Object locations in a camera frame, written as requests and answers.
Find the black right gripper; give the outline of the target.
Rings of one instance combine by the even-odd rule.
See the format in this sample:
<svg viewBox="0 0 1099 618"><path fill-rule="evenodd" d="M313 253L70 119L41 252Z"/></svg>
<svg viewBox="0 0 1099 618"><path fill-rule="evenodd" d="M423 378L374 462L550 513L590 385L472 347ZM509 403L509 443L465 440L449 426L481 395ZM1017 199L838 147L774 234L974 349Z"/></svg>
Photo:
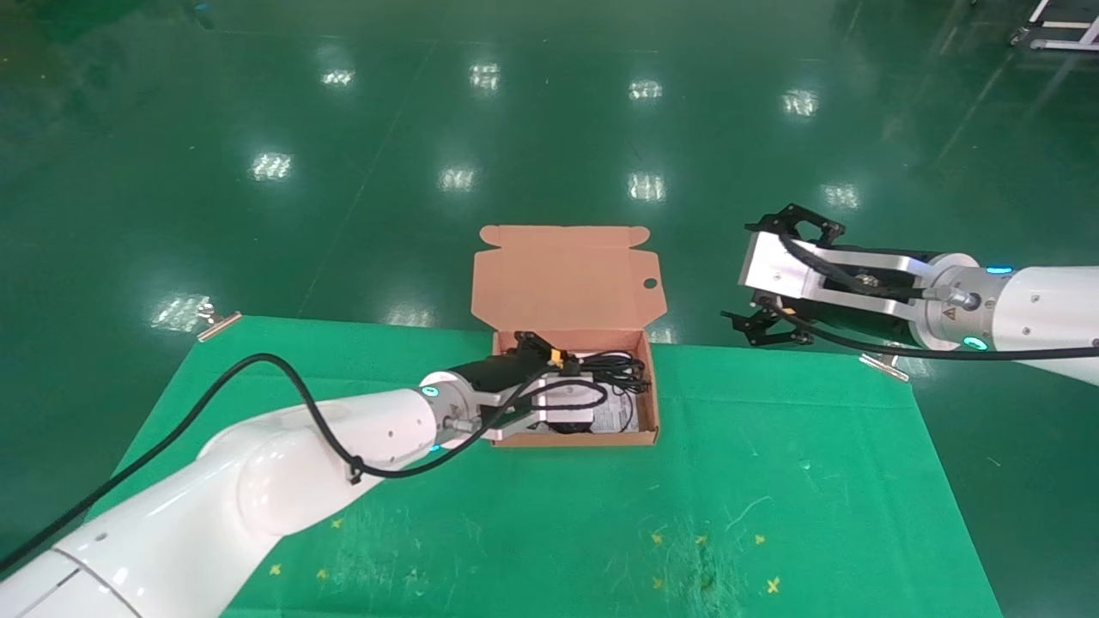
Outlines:
<svg viewBox="0 0 1099 618"><path fill-rule="evenodd" d="M808 239L802 235L798 231L801 223L815 227L819 236ZM828 216L817 214L817 212L796 203L789 203L777 214L762 216L758 222L745 224L744 228L752 233L785 234L797 241L809 242L821 247L831 247L847 231L846 227L829 219ZM857 332L864 336L876 336L876 339L891 342L917 341L912 336L909 321L888 314L813 300L782 299L777 294L761 293L761 290L754 290L752 300L757 304L773 301L782 306L782 309L775 312L764 307L747 316L720 312L720 316L730 322L735 332L745 336L750 347L809 347L814 343L814 336L811 333L782 319L780 312L800 317L804 322L812 324L819 322L819 324Z"/></svg>

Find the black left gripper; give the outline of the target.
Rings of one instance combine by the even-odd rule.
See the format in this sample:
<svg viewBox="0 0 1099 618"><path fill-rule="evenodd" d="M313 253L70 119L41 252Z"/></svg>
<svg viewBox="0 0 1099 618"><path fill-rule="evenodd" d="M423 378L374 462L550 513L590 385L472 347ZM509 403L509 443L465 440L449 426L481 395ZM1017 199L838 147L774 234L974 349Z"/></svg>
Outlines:
<svg viewBox="0 0 1099 618"><path fill-rule="evenodd" d="M532 391L550 367L564 367L565 352L533 331L515 331L515 347L445 372L445 387L464 402L507 402Z"/></svg>

